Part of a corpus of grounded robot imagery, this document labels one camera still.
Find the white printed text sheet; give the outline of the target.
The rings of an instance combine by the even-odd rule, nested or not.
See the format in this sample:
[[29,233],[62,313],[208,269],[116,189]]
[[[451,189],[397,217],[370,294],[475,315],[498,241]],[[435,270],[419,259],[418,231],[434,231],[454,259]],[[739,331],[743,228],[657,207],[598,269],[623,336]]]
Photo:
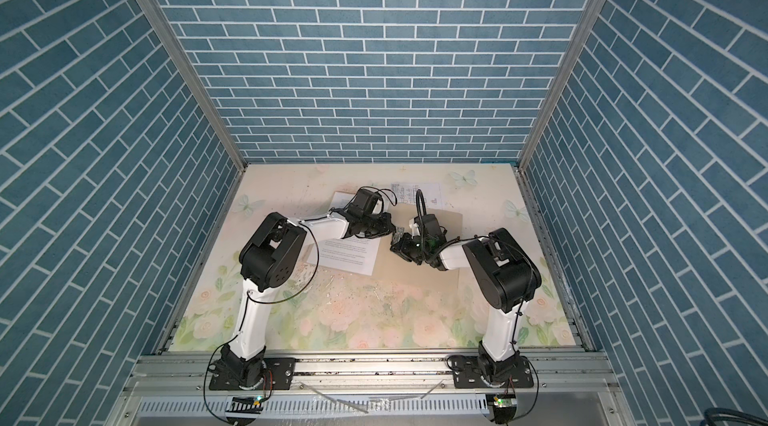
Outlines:
[[371,276],[381,240],[360,239],[354,234],[343,239],[351,225],[333,210],[320,218],[297,222],[306,231],[303,259],[307,263],[339,271]]

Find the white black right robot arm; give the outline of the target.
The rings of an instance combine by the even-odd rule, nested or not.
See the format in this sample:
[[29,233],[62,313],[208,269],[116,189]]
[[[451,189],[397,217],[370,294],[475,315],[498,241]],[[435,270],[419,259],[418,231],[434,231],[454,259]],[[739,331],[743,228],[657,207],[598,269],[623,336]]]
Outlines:
[[486,332],[478,346],[478,368],[490,385],[499,385],[525,366],[518,337],[524,309],[542,285],[537,266],[504,228],[472,238],[447,241],[405,233],[390,245],[400,259],[439,271],[468,269],[489,304]]

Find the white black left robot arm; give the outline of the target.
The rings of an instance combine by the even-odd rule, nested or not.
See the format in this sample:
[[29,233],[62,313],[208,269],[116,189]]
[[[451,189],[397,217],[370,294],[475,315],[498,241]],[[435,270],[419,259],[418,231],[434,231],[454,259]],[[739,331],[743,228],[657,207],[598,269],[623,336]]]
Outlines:
[[241,388],[253,388],[262,380],[271,307],[280,302],[278,289],[293,274],[305,246],[352,237],[373,240],[394,231],[388,212],[355,215],[333,208],[324,217],[303,220],[269,214],[239,254],[241,304],[234,338],[215,362],[219,374],[229,374]]

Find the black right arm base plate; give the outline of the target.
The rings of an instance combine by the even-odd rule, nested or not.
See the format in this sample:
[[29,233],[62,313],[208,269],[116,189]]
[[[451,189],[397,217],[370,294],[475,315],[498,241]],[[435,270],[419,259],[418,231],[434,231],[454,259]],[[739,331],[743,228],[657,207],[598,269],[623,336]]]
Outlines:
[[520,354],[500,362],[455,354],[446,357],[445,363],[457,389],[532,388],[535,383],[527,358]]

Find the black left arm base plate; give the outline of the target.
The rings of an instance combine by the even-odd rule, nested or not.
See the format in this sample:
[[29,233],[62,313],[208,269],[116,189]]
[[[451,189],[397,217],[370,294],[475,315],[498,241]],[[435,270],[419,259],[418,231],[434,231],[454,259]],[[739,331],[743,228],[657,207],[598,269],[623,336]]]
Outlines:
[[208,367],[208,387],[213,391],[289,390],[296,359],[254,358],[250,361],[217,359]]

